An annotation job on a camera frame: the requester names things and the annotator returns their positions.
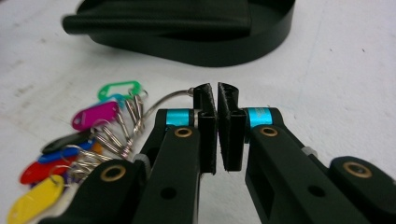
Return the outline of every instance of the round hole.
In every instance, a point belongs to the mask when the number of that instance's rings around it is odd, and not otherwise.
[[[318,186],[309,186],[308,191],[316,197],[324,197],[326,193],[324,190]]]
[[[264,127],[260,130],[260,132],[266,136],[274,137],[277,136],[277,130],[269,127]]]
[[[174,188],[164,188],[161,190],[161,197],[163,197],[166,200],[171,200],[175,198],[177,195],[177,192]]]
[[[192,135],[192,131],[188,128],[179,128],[175,130],[175,135],[177,137],[189,137]]]
[[[369,178],[373,175],[369,168],[354,161],[345,162],[343,167],[348,173],[360,178]]]
[[[122,178],[125,175],[125,173],[126,173],[125,167],[121,165],[113,165],[107,167],[104,171],[102,171],[101,179],[106,182],[116,181]]]

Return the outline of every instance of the white table surface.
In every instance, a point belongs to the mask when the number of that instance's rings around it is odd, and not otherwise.
[[[329,165],[355,156],[396,177],[396,1],[298,0],[285,42],[251,63],[204,68],[112,49],[68,35],[77,0],[0,1],[0,223],[28,188],[22,170],[109,82],[138,80],[147,106],[171,91],[211,83],[240,90],[239,105],[274,106]],[[164,107],[191,107],[180,97]],[[148,121],[147,136],[153,121]],[[246,147],[244,167],[248,148]],[[205,175],[200,223],[260,223],[240,173]]]

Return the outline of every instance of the black object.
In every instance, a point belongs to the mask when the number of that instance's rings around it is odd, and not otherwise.
[[[254,128],[243,109],[243,130],[237,95],[236,87],[219,84],[221,153],[225,169],[238,170],[232,164],[241,162],[243,139],[249,140],[246,183],[262,223],[396,223],[396,185],[391,177],[352,157],[336,158],[327,169],[302,151],[304,145],[286,128],[276,108],[269,108],[270,125]]]
[[[128,179],[122,184],[115,181],[110,189],[98,174],[119,161],[103,164],[83,183],[63,215],[40,224],[197,223],[202,168],[211,167],[208,172],[214,173],[216,165],[211,147],[217,140],[212,130],[218,127],[217,120],[226,170],[240,170],[248,137],[246,183],[262,223],[396,223],[396,185],[371,163],[341,157],[326,168],[286,128],[276,108],[268,108],[271,124],[252,127],[253,116],[237,107],[238,89],[231,85],[219,84],[219,117],[212,111],[210,85],[197,87],[193,97],[194,108],[202,110],[198,124],[166,125],[167,109],[158,111],[140,152],[153,165],[148,180],[142,161],[123,161],[131,171]]]
[[[280,45],[293,7],[294,0],[85,0],[63,26],[111,47],[221,67]]]
[[[106,161],[81,184],[63,214],[44,218],[39,224],[128,223],[145,179],[142,161]]]
[[[41,152],[43,154],[50,154],[52,152],[61,150],[66,145],[78,145],[87,142],[91,135],[91,130],[69,134],[48,143],[42,148]]]

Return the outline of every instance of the red key tag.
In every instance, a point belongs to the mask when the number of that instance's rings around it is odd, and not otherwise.
[[[22,184],[32,184],[44,180],[50,176],[51,169],[55,166],[69,166],[76,157],[69,157],[67,161],[58,160],[45,164],[38,163],[37,161],[30,164],[22,173],[20,182]],[[53,170],[53,175],[61,175],[67,170],[66,167],[60,167]]]

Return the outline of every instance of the pink key tag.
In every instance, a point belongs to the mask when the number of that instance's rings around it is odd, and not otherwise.
[[[93,125],[112,121],[119,112],[117,102],[107,102],[79,111],[72,119],[72,127],[78,131],[90,129]]]

